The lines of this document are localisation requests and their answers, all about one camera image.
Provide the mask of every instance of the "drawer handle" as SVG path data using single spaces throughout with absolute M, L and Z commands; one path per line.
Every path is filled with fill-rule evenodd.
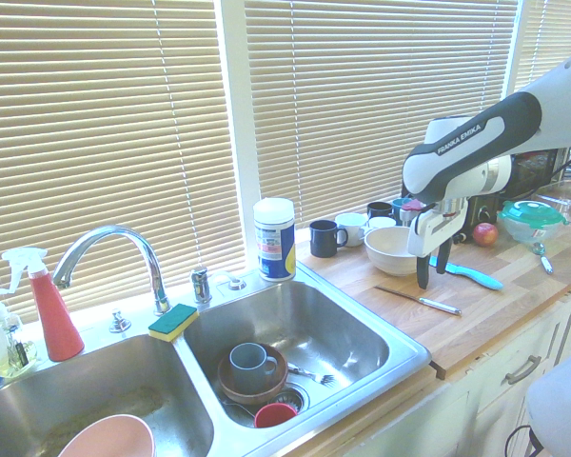
M 505 381 L 507 381 L 507 384 L 509 384 L 510 386 L 518 383 L 519 381 L 522 381 L 524 378 L 526 378 L 529 374 L 531 374 L 533 371 L 535 371 L 535 368 L 537 368 L 540 365 L 541 362 L 541 356 L 538 355 L 537 357 L 534 355 L 529 355 L 528 358 L 528 362 L 531 362 L 531 367 L 527 368 L 525 371 L 523 371 L 521 374 L 515 376 L 512 373 L 507 373 L 505 375 Z

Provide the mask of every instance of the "window blind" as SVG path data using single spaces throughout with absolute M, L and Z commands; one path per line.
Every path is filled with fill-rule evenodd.
M 515 71 L 515 90 L 547 73 L 571 56 L 571 0 L 532 0 Z
M 515 0 L 247 0 L 261 193 L 297 227 L 399 196 L 428 122 L 500 100 Z
M 167 288 L 245 264 L 211 0 L 0 2 L 0 255 L 46 248 L 52 271 L 106 224 L 150 242 Z M 70 310 L 149 291 L 125 238 L 72 278 Z M 4 301 L 36 319 L 25 275 Z

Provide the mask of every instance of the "kitchen sink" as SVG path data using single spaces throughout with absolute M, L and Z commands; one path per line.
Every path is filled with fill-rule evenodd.
M 57 457 L 112 414 L 144 419 L 157 457 L 211 447 L 213 425 L 173 345 L 139 335 L 1 387 L 0 457 Z
M 80 328 L 83 354 L 44 360 L 0 384 L 0 457 L 57 457 L 83 428 L 117 413 L 148 423 L 157 457 L 284 455 L 430 361 L 423 346 L 300 263 L 281 283 L 256 270 L 243 279 L 242 290 L 212 282 L 213 298 L 171 344 L 148 336 L 150 304 L 122 307 L 132 325 L 121 334 L 108 332 L 109 310 L 91 310 L 90 327 Z M 194 301 L 190 294 L 171 303 Z M 288 374 L 277 396 L 297 416 L 254 428 L 262 405 L 236 404 L 217 380 L 220 360 L 243 342 L 271 345 L 334 383 Z

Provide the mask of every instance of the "spray bottle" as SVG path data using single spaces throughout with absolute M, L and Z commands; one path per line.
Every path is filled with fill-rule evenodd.
M 0 295 L 10 293 L 0 288 Z M 23 324 L 19 316 L 7 311 L 0 302 L 0 377 L 14 378 L 25 373 L 36 362 L 36 346 L 22 342 L 19 330 Z
M 13 292 L 19 285 L 24 269 L 28 270 L 49 358 L 53 362 L 61 362 L 81 352 L 85 344 L 42 261 L 46 255 L 46 249 L 15 248 L 7 250 L 2 258 L 10 263 L 10 290 Z

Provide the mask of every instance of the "knife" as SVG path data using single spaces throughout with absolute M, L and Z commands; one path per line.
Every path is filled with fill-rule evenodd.
M 429 300 L 428 298 L 417 298 L 412 295 L 408 295 L 407 293 L 400 292 L 399 290 L 393 290 L 391 288 L 384 288 L 382 286 L 375 286 L 375 288 L 379 290 L 384 290 L 385 292 L 391 292 L 395 295 L 400 295 L 404 298 L 409 298 L 410 300 L 414 300 L 417 303 L 421 303 L 422 305 L 427 305 L 428 307 L 439 309 L 440 311 L 448 312 L 449 314 L 454 314 L 456 316 L 461 316 L 461 310 L 455 307 L 451 307 L 449 305 L 445 305 L 444 303 L 436 302 L 434 300 Z
M 438 258 L 435 255 L 432 255 L 429 259 L 429 265 L 436 267 L 437 264 Z M 493 290 L 501 290 L 503 288 L 503 284 L 496 279 L 491 278 L 488 274 L 480 273 L 479 271 L 476 271 L 472 268 L 460 267 L 459 265 L 454 264 L 446 264 L 446 272 L 451 274 L 460 274 L 461 276 L 467 276 L 468 278 L 476 281 L 481 286 L 492 288 Z

